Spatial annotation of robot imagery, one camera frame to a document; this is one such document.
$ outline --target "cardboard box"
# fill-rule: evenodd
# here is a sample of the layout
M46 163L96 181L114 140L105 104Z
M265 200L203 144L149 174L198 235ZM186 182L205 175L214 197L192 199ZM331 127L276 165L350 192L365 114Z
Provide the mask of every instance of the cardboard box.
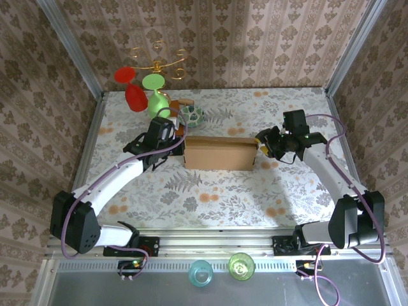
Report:
M257 150L253 138L187 136L184 166L196 170L252 171Z

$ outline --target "wall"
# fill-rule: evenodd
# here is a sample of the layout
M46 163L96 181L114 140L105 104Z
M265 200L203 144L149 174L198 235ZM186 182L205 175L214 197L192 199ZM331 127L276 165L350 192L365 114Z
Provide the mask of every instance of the wall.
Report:
M388 1L334 100L360 178L386 198L386 232L408 288L408 1Z
M26 305L95 100L35 1L0 2L0 305Z
M188 50L187 76L172 89L323 86L368 1L57 0L105 91L124 90L113 74L143 66L134 47L175 60ZM165 40L171 52L155 53ZM148 72L140 72L138 81Z

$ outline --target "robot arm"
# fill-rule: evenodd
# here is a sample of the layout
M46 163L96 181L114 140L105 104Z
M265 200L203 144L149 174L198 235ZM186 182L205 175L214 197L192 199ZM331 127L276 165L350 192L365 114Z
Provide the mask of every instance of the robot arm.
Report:
M137 248L139 232L119 222L115 225L98 224L97 216L105 204L128 182L141 175L150 166L154 171L170 155L175 124L172 120L156 117L146 133L127 144L116 161L88 184L72 193L59 192L54 198L50 232L61 239L69 209L77 202L69 216L65 242L80 254L95 246L116 245Z
M303 110L284 113L283 129L277 126L266 129L258 133L256 139L265 145L261 150L269 158L280 160L285 153L294 152L314 170L335 203L330 221L296 226L290 243L291 249L300 250L314 244L327 243L344 249L379 239L370 213L356 191L367 202L379 224L380 232L383 232L384 227L383 196L378 191L367 191L367 188L350 176L333 154L327 155L326 139L320 133L310 133Z

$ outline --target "black bracket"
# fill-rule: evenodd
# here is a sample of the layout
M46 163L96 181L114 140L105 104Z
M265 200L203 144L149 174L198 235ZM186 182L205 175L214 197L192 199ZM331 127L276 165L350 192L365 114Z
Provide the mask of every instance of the black bracket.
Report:
M309 148L317 143L327 143L321 133L310 133L306 123L305 112L303 110L293 110L284 112L283 127L289 133L281 134L281 129L274 126L272 129L260 131L255 138L258 139L267 149L269 158L276 158L281 161L287 152L294 152L301 161L305 148Z
M304 274L307 274L308 276L313 276L314 275L314 265L316 265L316 260L296 260L296 272L300 277L304 277ZM317 263L317 270L321 271L323 269L323 264L322 262Z
M146 237L146 236L141 237L140 232L132 225L121 221L119 221L119 223L125 225L133 232L131 238L129 239L129 243L125 247L145 250L147 254L149 254L149 257L159 256L160 249L159 237ZM117 249L113 249L111 247L105 247L103 249L103 255L106 257L144 257L144 254L142 252L120 251Z
M117 269L119 276L128 277L129 280L132 280L136 274L140 272L143 266L143 260L119 260L117 264Z
M173 143L173 135L171 133L174 133L172 121L161 117L153 118L147 132L140 134L132 142L129 142L123 148L123 152L130 152L137 156L151 151L166 149ZM166 151L139 158L139 160L143 161L143 172L149 169L150 166L153 166L153 170L155 170L167 161L167 157L170 154L171 151Z
M295 230L292 236L273 236L272 247L274 256L315 256L321 244L302 244ZM321 254L330 255L330 247L323 249Z

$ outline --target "table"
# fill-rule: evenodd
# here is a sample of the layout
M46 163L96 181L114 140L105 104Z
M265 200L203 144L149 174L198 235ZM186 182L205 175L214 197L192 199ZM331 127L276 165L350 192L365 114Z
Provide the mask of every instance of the table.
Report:
M283 112L328 113L321 88L209 89L166 91L172 99L195 100L206 121L189 135L253 137L281 125ZM89 182L107 169L122 148L149 126L147 111L132 112L124 92L110 92L96 140ZM330 119L308 120L311 131L327 139L337 134ZM346 166L339 142L332 151ZM287 154L284 159L291 161ZM209 226L292 226L328 220L334 204L314 172L296 159L293 165L268 159L258 152L254 171L201 171L184 168L171 157L155 172L134 179L101 211L107 222L125 221L136 228Z

